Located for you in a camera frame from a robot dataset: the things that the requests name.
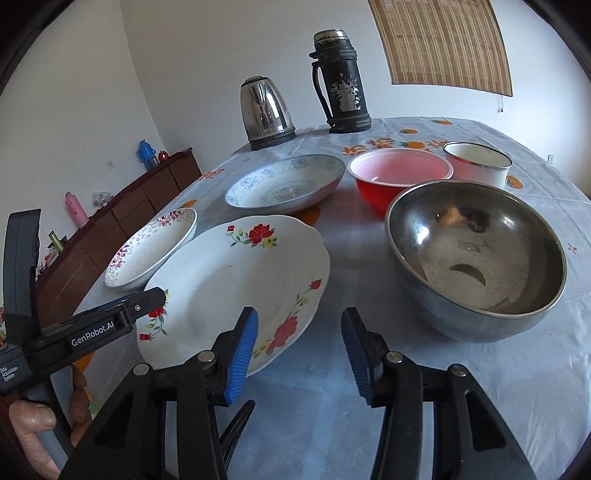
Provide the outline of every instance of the white bowl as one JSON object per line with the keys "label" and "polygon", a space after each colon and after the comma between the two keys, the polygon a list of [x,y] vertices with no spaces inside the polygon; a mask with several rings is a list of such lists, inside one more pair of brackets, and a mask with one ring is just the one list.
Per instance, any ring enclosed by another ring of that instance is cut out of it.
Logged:
{"label": "white bowl", "polygon": [[135,232],[115,254],[105,272],[105,285],[139,290],[197,229],[197,212],[179,208],[152,220]]}
{"label": "white bowl", "polygon": [[513,162],[504,153],[485,145],[466,142],[448,143],[443,146],[443,151],[453,165],[453,179],[505,188]]}
{"label": "white bowl", "polygon": [[225,200],[251,215],[294,213],[328,197],[345,170],[344,162],[332,155],[290,157],[244,175]]}
{"label": "white bowl", "polygon": [[139,351],[154,368],[178,365],[231,330],[244,307],[259,326],[248,375],[289,347],[312,321],[329,277],[320,234],[283,215],[218,225],[174,253],[146,289],[166,304],[137,321]]}

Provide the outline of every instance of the metal rivet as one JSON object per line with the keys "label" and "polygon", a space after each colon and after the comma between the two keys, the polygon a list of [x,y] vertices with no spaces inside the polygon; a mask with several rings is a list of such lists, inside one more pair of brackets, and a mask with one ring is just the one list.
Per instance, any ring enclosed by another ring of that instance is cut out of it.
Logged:
{"label": "metal rivet", "polygon": [[388,352],[386,353],[386,360],[388,362],[392,362],[393,364],[400,364],[404,357],[400,352]]}
{"label": "metal rivet", "polygon": [[209,362],[213,362],[215,360],[216,354],[213,353],[211,350],[203,350],[197,354],[197,360],[203,362],[204,364],[208,364]]}
{"label": "metal rivet", "polygon": [[137,364],[134,367],[134,375],[141,377],[150,371],[150,366],[148,364]]}
{"label": "metal rivet", "polygon": [[468,370],[463,365],[454,364],[454,365],[452,365],[452,373],[456,377],[465,377],[468,373]]}

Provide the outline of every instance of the blue thermos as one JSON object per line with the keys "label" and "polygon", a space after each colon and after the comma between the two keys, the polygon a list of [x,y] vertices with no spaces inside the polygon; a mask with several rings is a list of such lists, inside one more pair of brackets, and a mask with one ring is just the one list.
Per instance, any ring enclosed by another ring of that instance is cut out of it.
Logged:
{"label": "blue thermos", "polygon": [[146,170],[150,171],[152,168],[158,166],[158,159],[156,158],[156,150],[146,142],[142,140],[139,143],[139,150],[136,152],[140,162],[144,164]]}

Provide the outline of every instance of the thermos handle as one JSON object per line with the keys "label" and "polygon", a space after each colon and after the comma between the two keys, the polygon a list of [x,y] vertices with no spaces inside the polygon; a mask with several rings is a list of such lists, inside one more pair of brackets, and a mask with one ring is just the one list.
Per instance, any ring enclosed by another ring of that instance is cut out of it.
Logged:
{"label": "thermos handle", "polygon": [[326,103],[326,99],[324,95],[322,95],[322,90],[320,90],[320,83],[318,82],[318,68],[320,66],[317,63],[312,64],[312,83],[314,83],[314,90],[316,90],[316,95],[318,95],[318,100],[320,100],[320,104],[324,109],[324,114],[326,115],[326,122],[332,126],[332,113],[330,113],[329,104]]}
{"label": "thermos handle", "polygon": [[[62,402],[56,395],[54,387],[60,389],[63,394]],[[20,392],[23,400],[47,405],[56,415],[56,427],[52,431],[41,432],[38,436],[59,470],[64,468],[74,451],[70,441],[73,420],[68,418],[70,417],[69,398],[72,396],[72,391],[72,367],[65,367],[41,383]]]}

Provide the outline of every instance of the stainless steel kettle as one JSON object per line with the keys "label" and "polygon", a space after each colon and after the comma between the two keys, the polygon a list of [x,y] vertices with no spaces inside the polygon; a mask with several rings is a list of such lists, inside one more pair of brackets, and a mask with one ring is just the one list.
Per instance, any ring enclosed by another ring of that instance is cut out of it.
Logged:
{"label": "stainless steel kettle", "polygon": [[240,88],[240,104],[253,150],[280,145],[296,137],[287,105],[269,78],[246,79]]}

